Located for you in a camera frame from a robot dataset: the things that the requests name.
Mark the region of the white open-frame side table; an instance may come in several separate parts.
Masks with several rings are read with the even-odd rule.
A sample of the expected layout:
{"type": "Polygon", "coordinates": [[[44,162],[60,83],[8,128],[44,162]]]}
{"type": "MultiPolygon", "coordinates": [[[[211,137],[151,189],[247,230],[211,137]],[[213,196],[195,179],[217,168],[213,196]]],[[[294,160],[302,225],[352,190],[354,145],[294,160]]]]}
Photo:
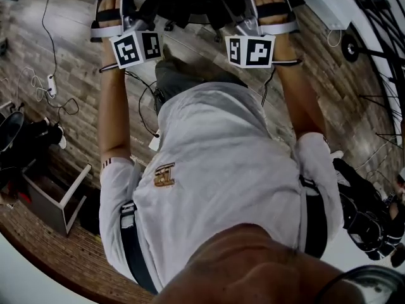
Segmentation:
{"type": "Polygon", "coordinates": [[[87,164],[73,182],[65,182],[47,165],[32,161],[22,171],[19,200],[43,223],[67,236],[87,198],[84,181],[92,166],[87,164]]]}

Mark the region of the white short-sleeved shirt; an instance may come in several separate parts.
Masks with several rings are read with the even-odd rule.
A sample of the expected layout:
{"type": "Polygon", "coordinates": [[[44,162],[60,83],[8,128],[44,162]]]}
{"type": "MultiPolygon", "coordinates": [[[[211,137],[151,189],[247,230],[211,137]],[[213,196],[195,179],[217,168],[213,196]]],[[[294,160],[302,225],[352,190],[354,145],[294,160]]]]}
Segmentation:
{"type": "Polygon", "coordinates": [[[252,92],[209,82],[166,102],[161,142],[145,170],[112,157],[101,171],[100,234],[108,262],[131,277],[121,209],[154,287],[161,290],[198,247],[239,224],[320,258],[343,224],[337,175],[320,133],[301,136],[292,153],[274,141],[252,92]]]}

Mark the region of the grey trousers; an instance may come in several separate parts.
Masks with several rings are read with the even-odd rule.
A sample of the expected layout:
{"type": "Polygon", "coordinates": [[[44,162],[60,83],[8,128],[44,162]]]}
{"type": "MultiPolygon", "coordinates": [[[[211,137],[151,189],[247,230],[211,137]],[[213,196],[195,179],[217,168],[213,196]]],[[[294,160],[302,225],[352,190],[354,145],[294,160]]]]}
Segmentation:
{"type": "Polygon", "coordinates": [[[159,61],[155,66],[156,90],[154,92],[155,111],[158,115],[161,107],[171,98],[199,84],[208,82],[224,82],[248,85],[236,75],[225,70],[213,73],[194,73],[192,68],[176,58],[159,61]]]}

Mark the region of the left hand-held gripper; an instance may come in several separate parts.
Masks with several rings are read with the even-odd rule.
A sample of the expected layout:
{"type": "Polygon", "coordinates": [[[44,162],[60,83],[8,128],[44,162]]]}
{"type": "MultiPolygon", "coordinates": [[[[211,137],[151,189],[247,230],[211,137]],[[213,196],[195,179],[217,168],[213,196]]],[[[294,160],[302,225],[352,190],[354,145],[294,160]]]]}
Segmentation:
{"type": "Polygon", "coordinates": [[[158,7],[158,0],[144,0],[140,8],[135,6],[134,0],[121,0],[121,25],[101,28],[95,15],[90,28],[90,41],[108,39],[115,63],[120,69],[160,59],[163,55],[163,36],[154,30],[158,7]]]}

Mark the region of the white power strip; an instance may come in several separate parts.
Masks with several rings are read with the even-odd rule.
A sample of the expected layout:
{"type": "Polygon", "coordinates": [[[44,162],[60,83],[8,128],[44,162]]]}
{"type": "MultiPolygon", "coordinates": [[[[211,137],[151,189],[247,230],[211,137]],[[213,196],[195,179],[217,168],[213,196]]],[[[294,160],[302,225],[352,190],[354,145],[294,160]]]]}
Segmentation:
{"type": "Polygon", "coordinates": [[[56,97],[57,94],[56,81],[54,79],[54,75],[50,74],[47,76],[47,84],[48,84],[47,93],[49,97],[53,99],[56,97]]]}

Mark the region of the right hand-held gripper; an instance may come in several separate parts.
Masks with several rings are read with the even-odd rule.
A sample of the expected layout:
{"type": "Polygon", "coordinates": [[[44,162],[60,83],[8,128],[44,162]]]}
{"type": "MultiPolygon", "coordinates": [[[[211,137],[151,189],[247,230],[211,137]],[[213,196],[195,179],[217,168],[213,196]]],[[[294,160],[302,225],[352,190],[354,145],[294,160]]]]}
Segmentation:
{"type": "Polygon", "coordinates": [[[236,35],[225,38],[228,62],[239,68],[269,68],[273,66],[273,52],[278,35],[297,33],[299,26],[289,0],[287,23],[260,26],[258,18],[265,12],[264,7],[256,8],[254,0],[244,0],[245,11],[234,16],[236,35]]]}

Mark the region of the person's left olive shoe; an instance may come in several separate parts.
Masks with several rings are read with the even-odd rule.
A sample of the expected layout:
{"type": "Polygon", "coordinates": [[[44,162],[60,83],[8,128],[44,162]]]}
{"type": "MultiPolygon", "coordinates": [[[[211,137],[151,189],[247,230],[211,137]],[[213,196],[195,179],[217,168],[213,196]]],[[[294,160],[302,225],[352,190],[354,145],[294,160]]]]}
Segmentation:
{"type": "Polygon", "coordinates": [[[176,60],[177,60],[177,58],[174,57],[169,46],[167,44],[165,44],[163,46],[163,61],[169,62],[169,63],[174,63],[176,60]]]}

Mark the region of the person's left hand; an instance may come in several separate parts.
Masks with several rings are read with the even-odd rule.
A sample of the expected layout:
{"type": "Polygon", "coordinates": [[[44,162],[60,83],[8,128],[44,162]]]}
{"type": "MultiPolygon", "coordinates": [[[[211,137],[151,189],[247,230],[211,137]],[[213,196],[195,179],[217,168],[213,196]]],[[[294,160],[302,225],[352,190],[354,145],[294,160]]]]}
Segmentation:
{"type": "Polygon", "coordinates": [[[99,0],[96,20],[101,28],[122,24],[120,6],[121,0],[99,0]]]}

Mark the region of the person's left forearm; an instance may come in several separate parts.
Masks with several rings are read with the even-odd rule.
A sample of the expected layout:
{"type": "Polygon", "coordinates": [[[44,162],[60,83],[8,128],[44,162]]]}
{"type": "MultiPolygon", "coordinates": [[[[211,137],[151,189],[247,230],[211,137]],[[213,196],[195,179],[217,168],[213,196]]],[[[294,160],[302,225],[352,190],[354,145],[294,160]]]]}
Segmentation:
{"type": "Polygon", "coordinates": [[[118,67],[101,72],[97,133],[102,163],[112,157],[130,158],[130,117],[125,71],[118,67]]]}

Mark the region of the person's right forearm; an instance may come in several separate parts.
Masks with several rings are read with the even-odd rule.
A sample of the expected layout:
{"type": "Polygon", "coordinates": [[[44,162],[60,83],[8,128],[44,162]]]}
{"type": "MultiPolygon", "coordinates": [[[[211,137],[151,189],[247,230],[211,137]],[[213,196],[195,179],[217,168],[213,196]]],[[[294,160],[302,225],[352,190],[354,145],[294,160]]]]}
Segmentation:
{"type": "Polygon", "coordinates": [[[277,65],[290,121],[299,139],[316,132],[326,136],[325,120],[319,107],[317,94],[301,65],[277,65]]]}

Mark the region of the black wheeled metal frame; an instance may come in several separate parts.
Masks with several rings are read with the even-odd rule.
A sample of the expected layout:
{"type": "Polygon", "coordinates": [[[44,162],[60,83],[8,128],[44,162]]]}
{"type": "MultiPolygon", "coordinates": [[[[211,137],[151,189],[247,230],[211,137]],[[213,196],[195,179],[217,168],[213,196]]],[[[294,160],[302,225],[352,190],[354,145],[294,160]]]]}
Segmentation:
{"type": "Polygon", "coordinates": [[[379,137],[405,149],[405,0],[351,1],[356,35],[343,36],[342,54],[349,62],[360,55],[371,61],[382,92],[361,98],[387,110],[393,131],[379,137]]]}

